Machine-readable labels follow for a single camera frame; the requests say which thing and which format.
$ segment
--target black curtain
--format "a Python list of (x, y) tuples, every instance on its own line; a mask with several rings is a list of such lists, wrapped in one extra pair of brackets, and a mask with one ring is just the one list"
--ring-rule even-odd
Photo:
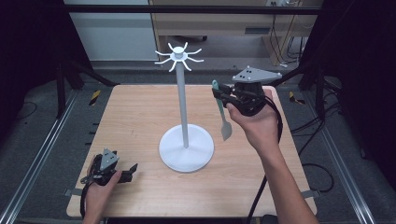
[[(56, 78), (61, 62), (91, 63), (66, 11), (43, 10), (63, 0), (5, 0), (0, 3), (0, 139), (6, 134), (33, 87)], [(67, 77), (77, 71), (68, 70)]]
[[(320, 65), (326, 69), (325, 75), (339, 77), (342, 82), (340, 102), (361, 151), (376, 162), (394, 189), (395, 8), (396, 4), (391, 0), (354, 1), (326, 50), (316, 55), (321, 58)], [(314, 32), (310, 41), (319, 41)]]

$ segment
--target aluminum rail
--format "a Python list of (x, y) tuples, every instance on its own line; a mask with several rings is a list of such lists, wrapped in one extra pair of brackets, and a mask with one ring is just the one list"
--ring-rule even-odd
[(238, 7), (238, 6), (144, 6), (144, 5), (42, 5), (45, 10), (89, 13), (187, 13), (187, 14), (267, 14), (322, 15), (342, 12), (321, 7)]
[(6, 209), (2, 212), (0, 216), (1, 224), (14, 223), (15, 219), (17, 218), (17, 215), (20, 212), (23, 203), (25, 202), (30, 190), (32, 189), (35, 181), (37, 180), (38, 175), (42, 167), (44, 166), (44, 163), (47, 160), (47, 157), (50, 154), (53, 145), (55, 144), (56, 139), (58, 138), (59, 133), (61, 132), (70, 114), (70, 111), (73, 108), (77, 96), (78, 91), (72, 91), (67, 102), (68, 107), (64, 111), (63, 115), (59, 119), (55, 120), (46, 140), (44, 141), (40, 150), (37, 152), (35, 160), (27, 171), (11, 201), (8, 203)]
[[(308, 105), (311, 109), (311, 112), (316, 115), (316, 110), (313, 107), (314, 105), (314, 96), (307, 92), (304, 92), (304, 98), (307, 99)], [(332, 164), (340, 177), (341, 183), (346, 191), (346, 195), (349, 198), (350, 203), (352, 204), (353, 209), (355, 210), (356, 216), (359, 219), (361, 224), (375, 224), (375, 219), (373, 214), (370, 211), (369, 206), (364, 200), (361, 191), (358, 185), (353, 178), (352, 173), (350, 173), (347, 168), (346, 163), (344, 162), (341, 153), (338, 150), (337, 145), (332, 140), (332, 136), (327, 129), (326, 125), (323, 127), (321, 131), (321, 137), (323, 142), (328, 149), (330, 158), (332, 159)]]

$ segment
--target stand base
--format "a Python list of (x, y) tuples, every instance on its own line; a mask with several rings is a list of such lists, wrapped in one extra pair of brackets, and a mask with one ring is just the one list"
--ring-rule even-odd
[(188, 124), (189, 147), (183, 144), (181, 125), (168, 130), (160, 142), (160, 156), (172, 170), (191, 173), (203, 168), (213, 156), (214, 143), (210, 134), (203, 128)]

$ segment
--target gray plastic part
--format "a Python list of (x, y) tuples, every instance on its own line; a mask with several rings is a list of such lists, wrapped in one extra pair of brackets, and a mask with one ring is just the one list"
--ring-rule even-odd
[(261, 82), (262, 84), (265, 84), (280, 78), (282, 78), (282, 74), (280, 73), (268, 72), (248, 66), (238, 75), (233, 76), (233, 81), (245, 83)]
[(112, 151), (105, 148), (105, 150), (103, 150), (102, 161), (100, 163), (100, 170), (102, 170), (102, 171), (105, 170), (107, 167), (109, 167), (114, 162), (118, 161), (119, 159), (120, 159), (119, 156), (117, 156)]

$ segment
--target floor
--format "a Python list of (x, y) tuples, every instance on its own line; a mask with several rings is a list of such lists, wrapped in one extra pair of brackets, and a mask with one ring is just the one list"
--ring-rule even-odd
[[(176, 36), (170, 39), (173, 46), (202, 52), (194, 56), (205, 63), (188, 62), (193, 70), (186, 73), (186, 84), (207, 84), (215, 77), (223, 83), (231, 83), (231, 76), (246, 66), (286, 74), (288, 68), (271, 65), (261, 38), (209, 36), (206, 42), (194, 38)], [(290, 52), (299, 49), (295, 41)], [(167, 70), (171, 64), (159, 66), (154, 62), (92, 62), (97, 73), (104, 77), (126, 83), (175, 83), (175, 76)], [(79, 218), (69, 217), (65, 208), (68, 198), (65, 189), (71, 189), (78, 181), (81, 166), (94, 138), (97, 124), (106, 107), (111, 88), (88, 76), (82, 90), (70, 90), (70, 109), (65, 112), (65, 123), (56, 119), (56, 83), (51, 81), (31, 90), (25, 105), (15, 120), (9, 137), (0, 143), (0, 209), (3, 217), (15, 223), (80, 223)], [(276, 87), (287, 122), (293, 128), (301, 127), (316, 117), (313, 110), (314, 89), (300, 91), (294, 77)], [(326, 77), (337, 83), (333, 77)], [(92, 94), (101, 90), (94, 106), (89, 105)], [(300, 104), (290, 100), (294, 93)], [(387, 184), (374, 162), (361, 158), (359, 146), (351, 135), (342, 108), (337, 106), (333, 93), (326, 97), (330, 108), (324, 127), (304, 149), (302, 163), (320, 164), (325, 170), (313, 165), (304, 167), (312, 188), (321, 189), (315, 199), (320, 223), (396, 223), (396, 192)], [(301, 150), (317, 129), (315, 124), (302, 132), (294, 133), (293, 140)]]

